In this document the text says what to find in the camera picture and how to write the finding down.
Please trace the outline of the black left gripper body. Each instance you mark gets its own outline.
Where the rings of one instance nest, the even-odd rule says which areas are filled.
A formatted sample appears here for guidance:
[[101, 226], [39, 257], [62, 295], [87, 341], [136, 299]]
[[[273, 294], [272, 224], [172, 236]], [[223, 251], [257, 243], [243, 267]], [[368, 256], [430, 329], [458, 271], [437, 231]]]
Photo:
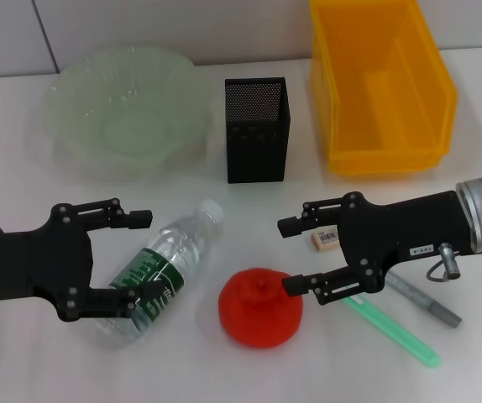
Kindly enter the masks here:
[[83, 205], [56, 205], [40, 228], [0, 233], [0, 301], [38, 297], [64, 322], [82, 317], [92, 274], [83, 210]]

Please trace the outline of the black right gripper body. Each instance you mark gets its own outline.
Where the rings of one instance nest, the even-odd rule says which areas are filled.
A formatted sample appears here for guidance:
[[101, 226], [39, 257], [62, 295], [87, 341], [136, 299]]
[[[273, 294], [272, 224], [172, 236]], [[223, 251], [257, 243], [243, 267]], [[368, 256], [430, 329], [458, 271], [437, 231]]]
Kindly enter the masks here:
[[352, 192], [346, 211], [350, 233], [339, 242], [347, 266], [357, 273], [372, 269], [385, 275], [395, 265], [439, 254], [446, 243], [460, 255], [471, 255], [471, 229], [455, 191], [445, 191], [390, 205], [368, 202]]

